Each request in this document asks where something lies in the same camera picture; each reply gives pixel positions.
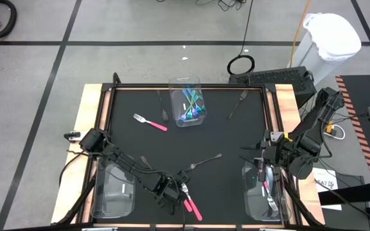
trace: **clear plastic bin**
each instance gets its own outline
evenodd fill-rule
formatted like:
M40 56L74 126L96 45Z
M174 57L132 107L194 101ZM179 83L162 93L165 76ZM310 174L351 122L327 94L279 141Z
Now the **clear plastic bin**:
M267 180L270 197L274 200L277 210L269 205L268 193L264 183L259 181L258 169L246 162L242 168L244 183L245 210L257 221L287 221L291 212L286 206L283 179L279 168L267 166Z
M94 218L120 218L134 210L135 180L115 163L99 158L94 203Z
M198 77L169 80L173 119L177 126L200 125L207 114Z

